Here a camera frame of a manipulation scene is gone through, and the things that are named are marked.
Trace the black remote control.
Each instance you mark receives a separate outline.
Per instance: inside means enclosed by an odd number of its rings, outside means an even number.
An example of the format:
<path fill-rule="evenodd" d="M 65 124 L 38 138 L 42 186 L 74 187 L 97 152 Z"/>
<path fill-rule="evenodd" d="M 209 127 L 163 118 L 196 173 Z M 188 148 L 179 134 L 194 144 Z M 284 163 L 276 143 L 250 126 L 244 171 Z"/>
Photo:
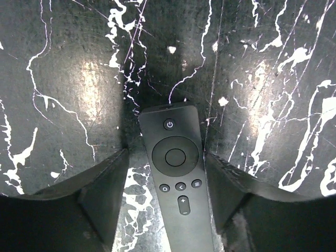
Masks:
<path fill-rule="evenodd" d="M 213 251 L 197 108 L 147 108 L 139 124 L 171 251 Z"/>

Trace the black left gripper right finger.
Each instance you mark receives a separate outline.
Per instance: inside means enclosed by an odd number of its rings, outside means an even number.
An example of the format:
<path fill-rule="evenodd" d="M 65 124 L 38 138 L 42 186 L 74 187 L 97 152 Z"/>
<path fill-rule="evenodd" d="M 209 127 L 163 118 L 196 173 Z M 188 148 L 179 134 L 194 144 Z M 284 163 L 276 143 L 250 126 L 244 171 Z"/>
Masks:
<path fill-rule="evenodd" d="M 206 155 L 217 233 L 226 251 L 335 251 L 335 196 L 309 198 Z"/>

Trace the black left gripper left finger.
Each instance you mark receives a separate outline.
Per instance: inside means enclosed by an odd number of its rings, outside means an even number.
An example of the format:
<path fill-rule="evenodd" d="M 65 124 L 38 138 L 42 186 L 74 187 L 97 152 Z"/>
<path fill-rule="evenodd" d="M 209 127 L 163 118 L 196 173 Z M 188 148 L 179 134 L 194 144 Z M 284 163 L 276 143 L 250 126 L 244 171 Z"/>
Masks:
<path fill-rule="evenodd" d="M 129 167 L 122 149 L 35 194 L 1 197 L 1 251 L 111 251 Z"/>

